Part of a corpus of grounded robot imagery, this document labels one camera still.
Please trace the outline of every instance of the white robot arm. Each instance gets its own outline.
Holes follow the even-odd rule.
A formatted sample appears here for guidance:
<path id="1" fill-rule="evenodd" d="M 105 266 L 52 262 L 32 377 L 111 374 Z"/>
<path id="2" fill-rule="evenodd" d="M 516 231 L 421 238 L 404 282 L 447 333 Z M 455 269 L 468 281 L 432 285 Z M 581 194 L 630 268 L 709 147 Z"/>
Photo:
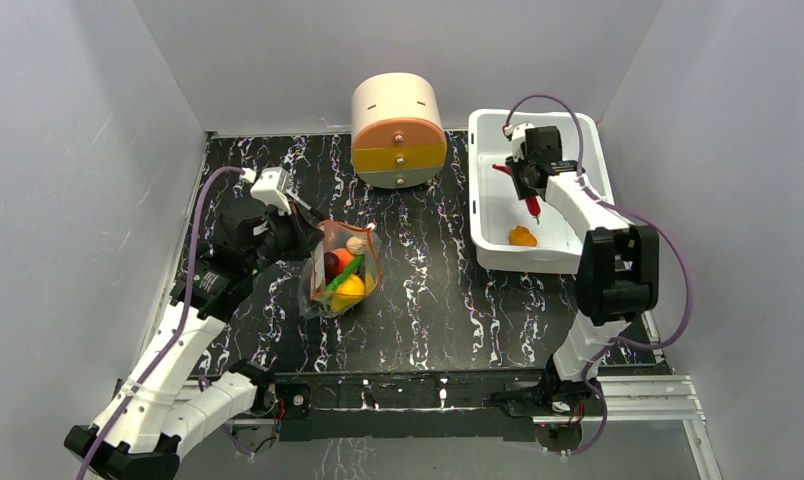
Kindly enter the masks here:
<path id="1" fill-rule="evenodd" d="M 273 374 L 245 360 L 174 408 L 205 348 L 252 293 L 254 276 L 279 260 L 309 257 L 322 241 L 322 232 L 305 219 L 306 210 L 317 217 L 318 213 L 289 190 L 285 170 L 267 168 L 257 177 L 248 169 L 241 175 L 253 184 L 252 197 L 263 203 L 244 202 L 220 212 L 214 237 L 199 249 L 193 278 L 176 282 L 170 305 L 129 380 L 90 425 L 75 426 L 67 434 L 64 446 L 82 459 L 91 453 L 88 466 L 102 478 L 172 479 L 181 459 L 230 418 L 249 410 L 272 410 L 271 399 L 265 397 Z M 186 306 L 188 289 L 191 300 Z M 157 359 L 164 349 L 166 354 Z"/>
<path id="2" fill-rule="evenodd" d="M 658 301 L 658 232 L 597 203 L 602 196 L 580 178 L 584 172 L 577 171 L 577 162 L 562 158 L 556 127 L 523 123 L 503 133 L 511 142 L 506 166 L 518 199 L 540 196 L 584 239 L 573 326 L 547 365 L 548 378 L 525 398 L 515 398 L 550 407 L 575 405 L 590 396 L 582 377 L 591 364 L 584 376 L 595 382 L 601 359 L 594 356 Z"/>

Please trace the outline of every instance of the orange toy food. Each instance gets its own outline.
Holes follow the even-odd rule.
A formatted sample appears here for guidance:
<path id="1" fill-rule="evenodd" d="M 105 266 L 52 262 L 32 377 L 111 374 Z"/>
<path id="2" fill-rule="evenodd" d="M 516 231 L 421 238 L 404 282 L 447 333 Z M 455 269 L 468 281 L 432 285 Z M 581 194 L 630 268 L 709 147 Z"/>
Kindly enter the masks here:
<path id="1" fill-rule="evenodd" d="M 511 230 L 511 233 L 508 234 L 508 241 L 511 242 L 511 245 L 520 247 L 537 246 L 537 239 L 534 238 L 532 232 L 530 232 L 528 228 L 521 226 L 517 226 L 514 230 Z"/>
<path id="2" fill-rule="evenodd" d="M 340 260 L 340 271 L 342 272 L 346 265 L 355 259 L 355 256 L 349 253 L 349 250 L 345 248 L 336 248 L 331 251 L 331 253 L 337 255 L 337 259 Z"/>

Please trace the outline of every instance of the white plastic tray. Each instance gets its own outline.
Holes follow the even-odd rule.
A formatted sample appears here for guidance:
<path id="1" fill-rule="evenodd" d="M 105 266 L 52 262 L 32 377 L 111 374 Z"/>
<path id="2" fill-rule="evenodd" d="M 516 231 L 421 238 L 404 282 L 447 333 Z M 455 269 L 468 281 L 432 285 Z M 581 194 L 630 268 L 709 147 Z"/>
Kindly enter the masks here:
<path id="1" fill-rule="evenodd" d="M 511 178 L 493 169 L 505 164 L 511 144 L 502 135 L 507 110 L 476 110 L 469 123 L 470 231 L 479 264 L 489 270 L 536 273 L 576 273 L 582 242 L 557 210 L 538 198 L 540 225 L 517 200 Z M 590 183 L 613 203 L 608 171 L 599 143 L 596 124 L 587 115 L 578 114 L 584 137 L 584 168 Z M 561 132 L 565 160 L 576 160 L 578 135 L 567 113 L 514 114 L 512 125 L 531 122 L 537 127 L 554 125 Z M 517 247 L 508 242 L 508 233 L 517 225 L 525 226 L 537 238 L 537 247 Z"/>

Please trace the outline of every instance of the plastic bag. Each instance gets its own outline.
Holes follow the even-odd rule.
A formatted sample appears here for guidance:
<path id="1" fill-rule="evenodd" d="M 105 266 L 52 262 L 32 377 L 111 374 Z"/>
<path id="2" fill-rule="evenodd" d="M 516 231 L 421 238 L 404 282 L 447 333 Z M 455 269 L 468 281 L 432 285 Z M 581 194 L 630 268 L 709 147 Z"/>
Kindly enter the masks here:
<path id="1" fill-rule="evenodd" d="M 381 241 L 372 226 L 359 228 L 323 220 L 317 228 L 325 236 L 305 262 L 299 286 L 299 313 L 305 317 L 341 315 L 371 294 L 381 281 Z M 328 266 L 334 271 L 326 271 L 326 254 L 331 255 Z"/>

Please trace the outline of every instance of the black marble surface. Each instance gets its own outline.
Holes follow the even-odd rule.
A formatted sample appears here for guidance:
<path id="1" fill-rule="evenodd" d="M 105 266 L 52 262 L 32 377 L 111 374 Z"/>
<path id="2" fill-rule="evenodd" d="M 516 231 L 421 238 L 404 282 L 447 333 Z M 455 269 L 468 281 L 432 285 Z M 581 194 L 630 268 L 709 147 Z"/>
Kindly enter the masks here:
<path id="1" fill-rule="evenodd" d="M 348 135 L 212 139 L 202 182 L 223 165 L 283 166 L 299 196 L 328 217 L 377 226 L 383 279 L 342 317 L 306 319 L 296 299 L 302 264 L 279 262 L 256 279 L 253 295 L 195 373 L 218 375 L 240 358 L 276 372 L 543 367 L 572 323 L 573 280 L 478 266 L 469 236 L 466 134 L 447 135 L 447 162 L 434 184 L 395 191 L 367 189 L 355 176 Z M 244 195 L 248 188 L 237 186 L 236 175 L 218 180 L 203 235 L 211 234 L 220 206 Z M 647 341 L 640 324 L 625 333 Z M 655 359 L 621 348 L 605 362 Z"/>

